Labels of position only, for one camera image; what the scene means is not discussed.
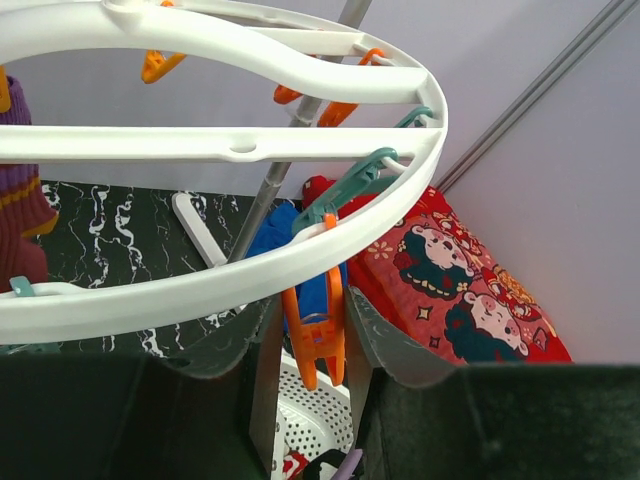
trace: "clothes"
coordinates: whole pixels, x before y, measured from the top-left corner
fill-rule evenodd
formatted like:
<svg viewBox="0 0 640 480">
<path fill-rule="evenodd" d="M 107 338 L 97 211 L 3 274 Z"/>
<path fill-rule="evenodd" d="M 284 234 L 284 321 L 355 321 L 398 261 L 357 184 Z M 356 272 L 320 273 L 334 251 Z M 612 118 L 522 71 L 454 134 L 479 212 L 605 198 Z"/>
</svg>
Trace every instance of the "clothes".
<svg viewBox="0 0 640 480">
<path fill-rule="evenodd" d="M 293 221 L 300 214 L 290 203 L 283 203 L 277 207 L 260 225 L 256 237 L 249 248 L 247 257 L 254 257 L 261 253 L 275 250 L 293 240 L 291 229 Z M 340 265 L 342 284 L 347 285 L 346 263 Z M 325 275 L 321 274 L 296 287 L 300 318 L 312 313 L 327 312 L 327 285 Z"/>
<path fill-rule="evenodd" d="M 11 108 L 0 114 L 0 125 L 31 125 L 20 84 L 8 80 Z M 47 281 L 44 251 L 29 237 L 51 232 L 57 220 L 42 193 L 38 165 L 0 165 L 0 292 L 10 291 L 9 279 L 19 275 Z"/>
</svg>

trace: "black marble surface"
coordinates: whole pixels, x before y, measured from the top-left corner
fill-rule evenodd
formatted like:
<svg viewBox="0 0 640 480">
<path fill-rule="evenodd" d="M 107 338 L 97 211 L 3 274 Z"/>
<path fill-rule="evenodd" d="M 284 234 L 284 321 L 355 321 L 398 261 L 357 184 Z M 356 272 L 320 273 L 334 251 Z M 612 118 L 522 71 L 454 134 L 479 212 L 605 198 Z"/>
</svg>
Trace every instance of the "black marble surface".
<svg viewBox="0 0 640 480">
<path fill-rule="evenodd" d="M 44 182 L 43 190 L 60 214 L 54 231 L 36 239 L 47 253 L 50 281 L 101 288 L 206 268 L 173 213 L 171 196 L 175 192 L 65 182 Z M 253 198 L 190 194 L 201 218 L 229 254 Z M 166 357 L 232 316 L 228 311 L 212 312 L 173 326 L 64 342 L 61 350 L 135 351 Z"/>
</svg>

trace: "metal pole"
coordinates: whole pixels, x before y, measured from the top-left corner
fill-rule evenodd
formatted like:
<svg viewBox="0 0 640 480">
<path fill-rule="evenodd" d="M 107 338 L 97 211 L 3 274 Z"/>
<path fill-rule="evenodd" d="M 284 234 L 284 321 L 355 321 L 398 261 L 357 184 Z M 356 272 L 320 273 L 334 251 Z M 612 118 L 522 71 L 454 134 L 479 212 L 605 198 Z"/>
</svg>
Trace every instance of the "metal pole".
<svg viewBox="0 0 640 480">
<path fill-rule="evenodd" d="M 373 0 L 347 0 L 342 13 L 340 14 L 340 18 L 338 19 L 338 23 L 351 28 L 358 28 L 372 1 Z M 334 63 L 340 63 L 342 62 L 342 59 L 343 57 L 322 57 L 322 60 Z M 311 126 L 313 117 L 320 108 L 321 103 L 322 99 L 320 98 L 309 97 L 306 95 L 302 97 L 298 110 L 291 120 L 289 127 Z M 249 209 L 249 214 L 247 215 L 244 225 L 240 230 L 238 240 L 236 240 L 233 250 L 229 255 L 228 263 L 242 260 L 247 254 L 247 251 L 251 246 L 251 242 L 253 242 L 260 224 L 267 216 L 269 207 L 276 198 L 290 166 L 291 162 L 275 162 L 271 164 L 271 167 L 269 167 L 269 171 L 262 180 L 260 190 L 258 191 L 258 194 Z"/>
</svg>

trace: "orange clothes peg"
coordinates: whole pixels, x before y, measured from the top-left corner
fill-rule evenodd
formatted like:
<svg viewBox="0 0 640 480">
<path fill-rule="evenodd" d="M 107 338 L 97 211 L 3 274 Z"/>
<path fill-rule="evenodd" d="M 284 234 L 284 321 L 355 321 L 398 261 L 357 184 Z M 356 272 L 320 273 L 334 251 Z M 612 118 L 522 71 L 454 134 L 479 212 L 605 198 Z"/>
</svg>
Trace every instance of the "orange clothes peg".
<svg viewBox="0 0 640 480">
<path fill-rule="evenodd" d="M 9 95 L 9 79 L 0 65 L 0 113 L 6 113 L 11 108 L 11 95 Z"/>
<path fill-rule="evenodd" d="M 276 87 L 275 92 L 273 92 L 273 101 L 280 105 L 287 105 L 294 100 L 300 98 L 302 94 L 300 92 L 296 92 L 295 90 L 291 90 L 283 85 L 278 85 Z"/>
<path fill-rule="evenodd" d="M 163 7 L 173 7 L 173 2 L 165 0 L 160 4 Z M 155 83 L 173 70 L 182 60 L 187 58 L 184 53 L 174 53 L 169 58 L 164 58 L 162 52 L 149 50 L 142 64 L 140 77 L 146 84 Z"/>
<path fill-rule="evenodd" d="M 384 52 L 382 50 L 379 48 L 372 48 L 364 57 L 362 57 L 362 60 L 360 60 L 358 65 L 368 65 L 369 62 L 371 62 L 371 65 L 380 65 L 378 62 L 373 60 L 374 55 L 384 58 Z M 331 102 L 320 117 L 320 120 L 318 120 L 318 126 L 337 127 L 344 122 L 356 108 L 358 108 L 357 103 Z"/>
<path fill-rule="evenodd" d="M 337 217 L 328 213 L 324 217 L 328 229 L 337 225 Z M 315 361 L 324 358 L 329 378 L 334 386 L 344 380 L 344 291 L 340 267 L 334 267 L 326 273 L 328 312 L 320 314 L 326 317 L 316 323 L 304 324 L 300 319 L 298 297 L 295 287 L 282 292 L 282 304 L 287 316 L 289 336 L 293 354 L 298 364 L 302 383 L 308 390 L 318 386 Z"/>
</svg>

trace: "hole in plastic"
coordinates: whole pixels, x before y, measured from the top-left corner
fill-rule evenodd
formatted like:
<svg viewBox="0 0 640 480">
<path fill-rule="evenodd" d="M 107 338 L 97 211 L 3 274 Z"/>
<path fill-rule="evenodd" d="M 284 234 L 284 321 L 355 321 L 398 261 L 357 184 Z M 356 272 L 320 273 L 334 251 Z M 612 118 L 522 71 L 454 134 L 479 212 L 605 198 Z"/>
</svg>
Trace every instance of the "hole in plastic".
<svg viewBox="0 0 640 480">
<path fill-rule="evenodd" d="M 246 140 L 242 143 L 236 143 L 235 145 L 231 145 L 229 149 L 234 153 L 251 153 L 258 148 L 256 143 L 252 140 Z"/>
</svg>

